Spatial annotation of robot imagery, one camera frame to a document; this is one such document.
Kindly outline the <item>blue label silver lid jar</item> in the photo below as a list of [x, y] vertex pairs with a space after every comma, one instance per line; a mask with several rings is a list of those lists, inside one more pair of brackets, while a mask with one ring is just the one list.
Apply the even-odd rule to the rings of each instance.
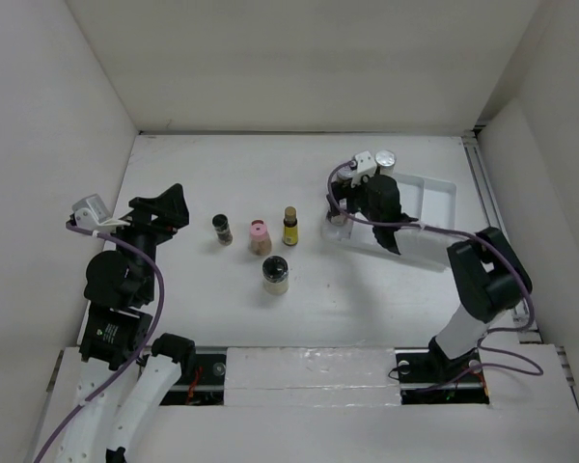
[[375, 162], [381, 175], [391, 175], [397, 164], [397, 156], [389, 150], [380, 150], [375, 154]]

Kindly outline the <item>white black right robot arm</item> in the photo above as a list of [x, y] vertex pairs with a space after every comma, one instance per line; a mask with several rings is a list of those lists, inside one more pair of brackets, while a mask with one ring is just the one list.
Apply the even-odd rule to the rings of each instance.
[[404, 212], [400, 199], [396, 180], [380, 173], [359, 181], [331, 174], [327, 181], [330, 218], [342, 216], [370, 227], [377, 245], [392, 255], [451, 270], [459, 306], [429, 341], [427, 364], [420, 370], [434, 390], [475, 373], [471, 356], [497, 332], [497, 318], [530, 302], [533, 284], [500, 229], [436, 227]]

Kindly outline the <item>white lid brown sauce jar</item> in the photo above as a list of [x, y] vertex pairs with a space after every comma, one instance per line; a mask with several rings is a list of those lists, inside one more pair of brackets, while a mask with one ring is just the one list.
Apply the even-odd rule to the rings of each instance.
[[343, 166], [337, 173], [337, 181], [343, 184], [350, 184], [353, 180], [355, 171], [349, 166]]

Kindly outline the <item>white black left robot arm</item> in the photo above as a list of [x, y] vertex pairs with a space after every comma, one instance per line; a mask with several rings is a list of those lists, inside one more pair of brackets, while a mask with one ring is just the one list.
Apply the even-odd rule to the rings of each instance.
[[189, 223], [183, 187], [136, 197], [115, 218], [99, 195], [78, 201], [69, 231], [114, 244], [86, 268], [87, 322], [79, 344], [81, 372], [72, 410], [36, 456], [51, 446], [59, 462], [126, 462], [162, 399], [195, 373], [193, 340], [153, 333], [165, 302], [158, 246]]

